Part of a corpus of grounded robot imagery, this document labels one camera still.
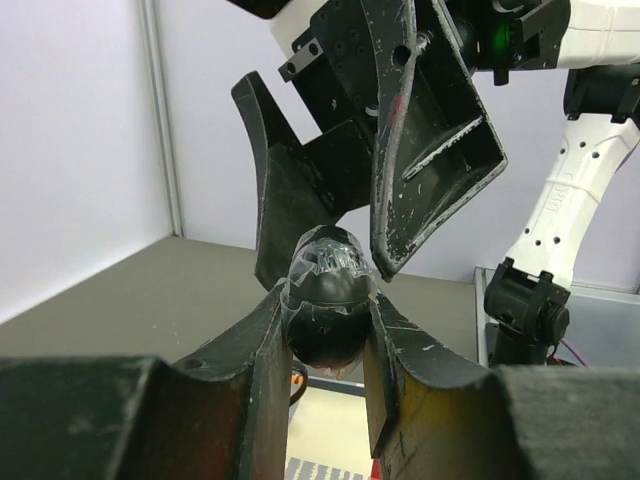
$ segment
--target scratch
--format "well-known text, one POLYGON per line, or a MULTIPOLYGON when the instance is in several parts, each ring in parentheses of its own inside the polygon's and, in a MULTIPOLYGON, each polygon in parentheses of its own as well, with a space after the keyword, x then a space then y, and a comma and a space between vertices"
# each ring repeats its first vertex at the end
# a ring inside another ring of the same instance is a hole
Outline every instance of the scratch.
POLYGON ((387 327, 389 330, 409 330, 411 332, 419 332, 419 328, 411 328, 411 327, 387 327))
POLYGON ((464 136, 466 136, 469 132, 471 132, 474 128, 476 128, 481 123, 482 123, 482 117, 478 117, 475 120, 467 123, 462 128, 460 128, 457 132, 454 132, 447 140, 442 142, 442 144, 440 144, 438 148, 433 150, 422 160, 419 160, 414 165, 407 168, 402 174, 402 179, 404 181, 411 180, 413 177, 415 177, 418 174, 418 172, 420 172, 420 170, 422 170, 424 167, 429 165, 434 160, 434 158, 436 158, 442 152, 444 152, 445 150, 453 146, 455 143, 459 142, 464 136))
POLYGON ((404 7, 403 4, 400 4, 400 6, 398 7, 398 11, 396 12, 396 17, 393 19, 394 22, 398 21, 398 18, 400 18, 400 15, 402 15, 403 7, 404 7))

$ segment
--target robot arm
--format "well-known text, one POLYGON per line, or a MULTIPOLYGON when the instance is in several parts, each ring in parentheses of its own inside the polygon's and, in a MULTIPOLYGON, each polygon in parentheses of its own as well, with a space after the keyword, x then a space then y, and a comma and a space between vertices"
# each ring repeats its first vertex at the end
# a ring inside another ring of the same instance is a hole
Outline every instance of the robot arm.
POLYGON ((558 68, 640 62, 638 0, 571 0, 558 68))
MULTIPOLYGON (((640 52, 640 44, 630 45, 625 58, 638 58, 632 49, 640 52)), ((580 53, 583 59, 622 61, 607 55, 580 53)), ((492 364, 543 364, 548 348, 564 336, 580 244, 613 175, 640 142, 640 64, 572 70, 565 111, 558 159, 487 288, 485 311, 500 322, 492 364)))
POLYGON ((640 0, 231 1, 271 19, 287 57, 280 73, 322 131, 299 145, 282 115, 274 120, 273 100, 253 98, 265 90, 253 78, 236 101, 257 158, 277 144, 297 156, 327 210, 311 223, 370 198, 373 257, 386 280, 506 165, 473 72, 493 71, 503 85, 513 70, 572 69, 557 164, 485 294, 501 323, 494 362, 544 363, 568 326, 582 238, 640 137, 640 0), (342 168, 336 155, 341 165, 358 161, 342 168), (408 175, 415 166, 420 175, 408 175))
POLYGON ((568 289, 578 249, 609 182, 640 141, 628 118, 584 114, 567 120, 558 158, 527 226, 507 252, 513 268, 529 275, 553 274, 568 289))

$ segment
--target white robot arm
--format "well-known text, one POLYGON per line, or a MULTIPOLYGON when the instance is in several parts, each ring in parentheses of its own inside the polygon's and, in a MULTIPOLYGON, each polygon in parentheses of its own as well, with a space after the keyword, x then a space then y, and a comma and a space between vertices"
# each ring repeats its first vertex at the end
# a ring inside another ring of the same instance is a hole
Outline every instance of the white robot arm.
POLYGON ((557 68, 640 62, 640 1, 571 0, 557 68))
POLYGON ((628 118, 583 114, 567 120, 558 159, 526 227, 507 252, 513 267, 530 275, 553 274, 568 289, 582 239, 613 175, 640 142, 628 118))
POLYGON ((493 364, 544 363, 569 323, 564 305, 582 239, 614 174, 640 142, 640 1, 571 0, 557 45, 569 73, 556 163, 487 288, 500 321, 493 364))

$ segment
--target worn black plastic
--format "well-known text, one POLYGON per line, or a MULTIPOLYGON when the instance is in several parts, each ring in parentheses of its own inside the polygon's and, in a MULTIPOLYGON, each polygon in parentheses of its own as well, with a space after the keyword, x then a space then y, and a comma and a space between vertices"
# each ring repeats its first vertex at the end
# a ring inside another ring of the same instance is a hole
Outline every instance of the worn black plastic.
POLYGON ((309 25, 355 110, 377 105, 376 62, 362 4, 329 0, 309 25))
POLYGON ((282 479, 292 358, 279 294, 173 367, 1 360, 0 478, 282 479))
POLYGON ((382 295, 372 315, 364 374, 382 478, 640 477, 638 369, 485 369, 382 295))
POLYGON ((258 228, 256 277, 271 289, 286 276, 300 236, 321 224, 334 224, 316 192, 314 165, 305 160, 303 148, 257 73, 244 77, 233 89, 233 98, 249 134, 256 165, 258 228))
POLYGON ((362 0, 378 78, 373 258, 390 280, 506 167, 443 0, 362 0))
POLYGON ((275 17, 291 0, 229 0, 247 12, 263 18, 275 17))
POLYGON ((346 368, 360 357, 367 340, 375 285, 364 253, 352 239, 339 227, 318 228, 292 260, 294 273, 281 299, 285 339, 296 357, 314 368, 346 368), (335 250, 314 249, 324 241, 335 250), (345 262, 343 248, 357 260, 345 262))

